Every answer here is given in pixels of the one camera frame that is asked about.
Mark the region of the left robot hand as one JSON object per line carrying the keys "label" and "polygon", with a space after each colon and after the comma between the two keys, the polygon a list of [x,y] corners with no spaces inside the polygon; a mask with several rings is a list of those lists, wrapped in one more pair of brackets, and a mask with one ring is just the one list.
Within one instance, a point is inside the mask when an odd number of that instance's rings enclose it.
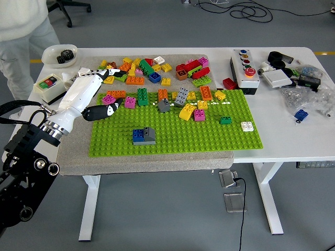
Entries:
{"label": "left robot hand", "polygon": [[109,76],[121,77],[125,73],[120,69],[105,69],[90,71],[77,77],[61,100],[57,113],[49,116],[47,120],[62,127],[64,134],[69,134],[74,120],[89,105],[103,81]]}

